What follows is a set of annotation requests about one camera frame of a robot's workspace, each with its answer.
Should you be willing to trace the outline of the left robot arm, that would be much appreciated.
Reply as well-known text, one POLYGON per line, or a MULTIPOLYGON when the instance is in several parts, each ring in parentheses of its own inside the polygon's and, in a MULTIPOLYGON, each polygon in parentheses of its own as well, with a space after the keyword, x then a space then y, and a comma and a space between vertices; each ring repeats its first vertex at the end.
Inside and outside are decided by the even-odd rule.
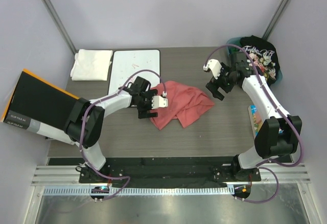
POLYGON ((114 93, 95 100, 78 99, 65 122, 63 131, 78 144, 79 151, 91 170, 91 177, 102 183, 108 179, 108 163, 99 139, 104 119, 114 112, 135 106, 138 118, 157 117, 152 110, 167 107, 167 92, 158 93, 150 89, 151 83, 138 76, 134 82, 128 80, 114 93))

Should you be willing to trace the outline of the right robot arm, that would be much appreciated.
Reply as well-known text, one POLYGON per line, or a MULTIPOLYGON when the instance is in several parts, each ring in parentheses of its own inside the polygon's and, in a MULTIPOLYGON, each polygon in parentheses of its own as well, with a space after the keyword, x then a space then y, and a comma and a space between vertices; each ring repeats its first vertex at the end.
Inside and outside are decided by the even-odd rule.
POLYGON ((229 93, 238 85, 250 97, 261 117, 262 125, 254 138, 254 145, 232 160, 230 172, 234 179, 241 181, 260 164, 269 160, 275 162, 297 151, 301 118, 290 115, 278 102, 248 54, 231 61, 230 65, 209 59, 203 70, 212 74, 206 88, 214 98, 223 100, 224 95, 219 89, 229 93))

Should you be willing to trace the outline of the pink t shirt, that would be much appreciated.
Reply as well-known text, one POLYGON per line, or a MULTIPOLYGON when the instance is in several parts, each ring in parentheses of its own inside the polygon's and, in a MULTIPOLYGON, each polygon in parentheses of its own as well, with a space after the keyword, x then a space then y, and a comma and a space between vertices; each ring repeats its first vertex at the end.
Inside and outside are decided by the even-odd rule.
POLYGON ((183 128, 196 122, 215 103, 202 90, 175 81, 160 83, 155 87, 161 94, 167 89, 168 107, 154 110, 157 117, 151 118, 153 125, 162 130, 171 120, 177 119, 183 128))

